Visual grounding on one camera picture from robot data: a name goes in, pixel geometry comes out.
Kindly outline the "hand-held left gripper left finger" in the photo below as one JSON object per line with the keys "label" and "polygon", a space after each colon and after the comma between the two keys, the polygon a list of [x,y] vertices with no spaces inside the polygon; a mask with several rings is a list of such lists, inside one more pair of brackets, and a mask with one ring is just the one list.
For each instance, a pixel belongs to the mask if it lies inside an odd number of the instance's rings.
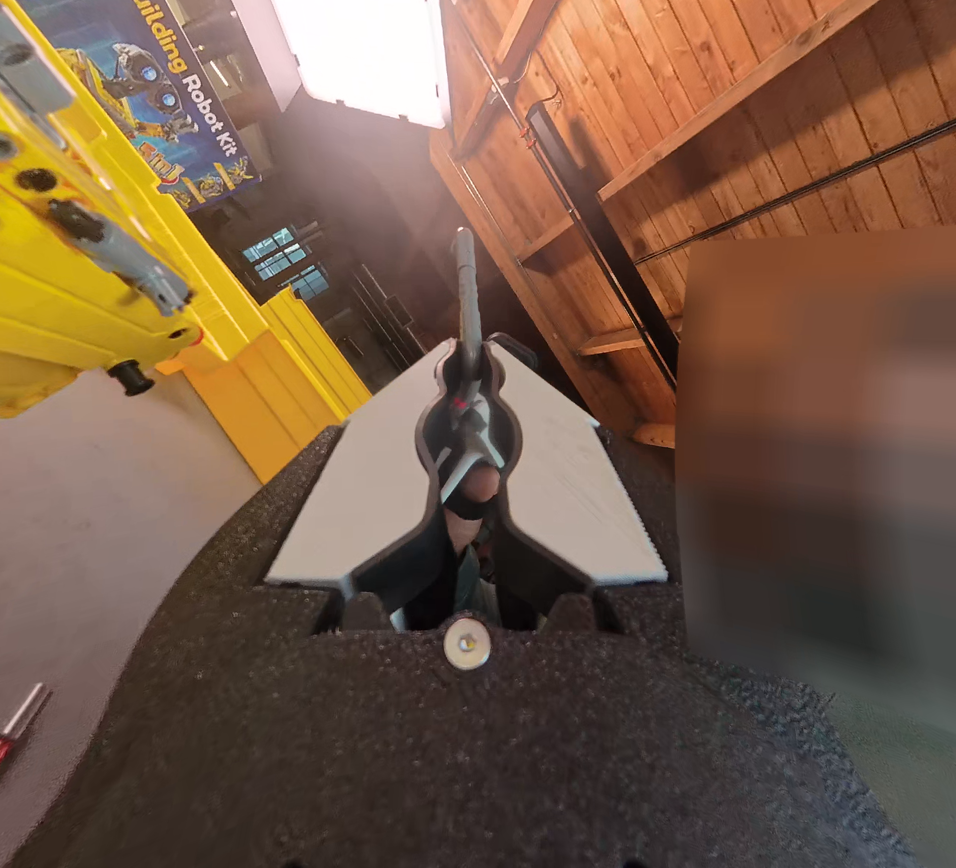
{"label": "hand-held left gripper left finger", "polygon": [[452,615],[458,564],[441,489],[455,445],[460,379],[448,339],[356,410],[285,534],[265,583],[374,595],[402,628]]}

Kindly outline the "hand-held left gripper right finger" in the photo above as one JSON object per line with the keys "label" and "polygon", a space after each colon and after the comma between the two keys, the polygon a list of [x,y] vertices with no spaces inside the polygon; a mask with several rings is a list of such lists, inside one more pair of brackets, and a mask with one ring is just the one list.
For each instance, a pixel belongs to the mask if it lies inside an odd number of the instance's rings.
{"label": "hand-held left gripper right finger", "polygon": [[484,355],[506,453],[492,545],[503,627],[535,631],[567,595],[667,582],[599,423],[499,343]]}

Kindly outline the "grey lego handle assembly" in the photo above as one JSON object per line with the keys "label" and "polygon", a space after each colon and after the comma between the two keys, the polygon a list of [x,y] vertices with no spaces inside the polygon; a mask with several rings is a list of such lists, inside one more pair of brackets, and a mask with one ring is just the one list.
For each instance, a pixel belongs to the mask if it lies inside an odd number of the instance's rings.
{"label": "grey lego handle assembly", "polygon": [[478,464],[502,470],[506,460],[492,433],[492,408],[482,389],[484,373],[484,345],[477,288],[476,257],[472,231],[461,227],[454,242],[459,285],[460,335],[458,340],[461,365],[458,388],[451,394],[464,397],[471,406],[463,413],[450,408],[452,431],[455,437],[453,452],[457,461],[448,471],[441,491],[443,503],[448,501],[466,473]]}

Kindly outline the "yellow lego vehicle model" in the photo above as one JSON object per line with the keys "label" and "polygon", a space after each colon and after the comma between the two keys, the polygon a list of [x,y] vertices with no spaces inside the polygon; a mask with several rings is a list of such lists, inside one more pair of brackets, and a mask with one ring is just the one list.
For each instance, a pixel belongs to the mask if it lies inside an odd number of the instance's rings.
{"label": "yellow lego vehicle model", "polygon": [[105,372],[126,396],[200,344],[185,273],[148,231],[137,157],[14,0],[2,0],[1,408]]}

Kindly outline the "blue lego kit box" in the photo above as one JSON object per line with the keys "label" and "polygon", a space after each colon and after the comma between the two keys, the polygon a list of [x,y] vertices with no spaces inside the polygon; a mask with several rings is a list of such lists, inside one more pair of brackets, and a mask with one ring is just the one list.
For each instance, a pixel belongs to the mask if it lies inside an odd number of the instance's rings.
{"label": "blue lego kit box", "polygon": [[260,181],[169,0],[18,0],[186,211]]}

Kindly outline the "person's right hand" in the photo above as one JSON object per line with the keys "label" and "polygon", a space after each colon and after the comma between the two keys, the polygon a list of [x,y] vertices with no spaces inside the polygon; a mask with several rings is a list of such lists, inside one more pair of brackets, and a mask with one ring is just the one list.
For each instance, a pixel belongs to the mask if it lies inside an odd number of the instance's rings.
{"label": "person's right hand", "polygon": [[493,466],[472,467],[444,503],[448,537],[457,557],[479,536],[491,513],[499,488],[500,473]]}

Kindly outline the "window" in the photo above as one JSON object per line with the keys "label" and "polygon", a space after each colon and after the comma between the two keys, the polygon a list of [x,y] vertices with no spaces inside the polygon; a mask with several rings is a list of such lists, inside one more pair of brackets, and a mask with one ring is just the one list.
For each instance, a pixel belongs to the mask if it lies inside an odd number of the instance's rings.
{"label": "window", "polygon": [[241,251],[240,267],[248,287],[265,304],[290,288],[307,301],[329,288],[328,272],[319,255],[324,229],[317,221],[286,225]]}

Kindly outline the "ceiling light panel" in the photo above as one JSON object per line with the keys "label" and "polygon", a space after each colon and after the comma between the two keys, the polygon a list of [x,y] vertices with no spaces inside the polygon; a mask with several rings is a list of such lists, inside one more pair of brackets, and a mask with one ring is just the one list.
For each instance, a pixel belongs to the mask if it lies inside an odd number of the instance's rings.
{"label": "ceiling light panel", "polygon": [[270,0],[310,97],[451,124],[441,0]]}

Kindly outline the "black ceiling rail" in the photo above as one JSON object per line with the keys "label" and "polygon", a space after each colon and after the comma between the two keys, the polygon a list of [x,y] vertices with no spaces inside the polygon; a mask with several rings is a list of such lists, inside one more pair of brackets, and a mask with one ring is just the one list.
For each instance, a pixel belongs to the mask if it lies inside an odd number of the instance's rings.
{"label": "black ceiling rail", "polygon": [[651,360],[669,389],[675,391],[679,339],[605,214],[592,182],[577,166],[543,100],[532,103],[525,121],[532,156],[644,340]]}

